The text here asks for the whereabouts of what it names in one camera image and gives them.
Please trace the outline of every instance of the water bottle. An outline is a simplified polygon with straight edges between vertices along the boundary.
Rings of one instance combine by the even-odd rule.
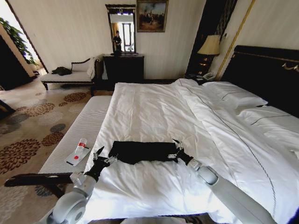
[[[84,148],[86,147],[87,139],[82,138],[80,139],[79,144],[77,145],[76,151],[75,151],[75,157],[74,159],[78,159],[80,155],[83,154]]]

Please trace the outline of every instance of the bench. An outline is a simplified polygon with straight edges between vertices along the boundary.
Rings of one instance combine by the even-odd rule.
[[[70,75],[64,75],[60,76],[58,74],[51,74],[48,73],[46,75],[41,76],[41,82],[45,86],[46,90],[48,90],[48,83],[57,83],[57,84],[76,84],[76,85],[94,85],[98,83],[102,79],[102,74],[104,72],[104,62],[103,60],[95,60],[94,62],[94,71],[95,76],[93,79],[90,78],[90,76],[87,74],[86,67],[88,65],[88,61],[90,59],[87,59],[83,62],[72,62],[72,73]],[[82,65],[82,68],[86,67],[86,69],[79,69],[75,70],[73,69],[74,65]]]
[[[5,186],[43,185],[60,198],[64,192],[57,185],[72,183],[70,175],[73,172],[84,172],[89,154],[76,166],[72,166],[64,160],[76,149],[81,138],[86,138],[86,146],[92,149],[110,100],[111,96],[92,97],[48,157],[39,173],[13,176],[5,182]]]

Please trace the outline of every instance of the mirror frame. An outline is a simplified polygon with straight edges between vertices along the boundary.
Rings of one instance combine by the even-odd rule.
[[[113,32],[111,28],[111,19],[110,19],[110,14],[118,14],[118,13],[133,13],[133,23],[134,23],[134,52],[126,52],[122,51],[122,54],[132,54],[136,53],[136,25],[135,25],[135,10],[136,10],[136,5],[131,4],[131,5],[111,5],[111,4],[106,4],[105,5],[107,8],[107,13],[108,13],[108,21],[109,21],[109,27],[110,27],[110,34],[111,34],[111,42],[112,42],[112,48],[113,48],[113,53],[115,52],[114,49],[114,43],[113,43]]]

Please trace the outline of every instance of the picture frame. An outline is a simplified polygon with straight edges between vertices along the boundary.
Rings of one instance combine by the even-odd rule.
[[[168,0],[137,0],[137,32],[165,32]]]

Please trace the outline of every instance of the green leaves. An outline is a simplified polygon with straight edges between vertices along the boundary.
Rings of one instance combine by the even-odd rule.
[[[27,50],[26,42],[20,37],[20,34],[23,34],[21,31],[16,29],[13,26],[9,25],[9,22],[4,20],[0,17],[0,23],[2,24],[3,28],[6,30],[10,38],[13,40],[16,47],[19,49],[20,53],[23,55],[24,59],[28,64],[35,64],[35,61],[33,59],[32,54]]]

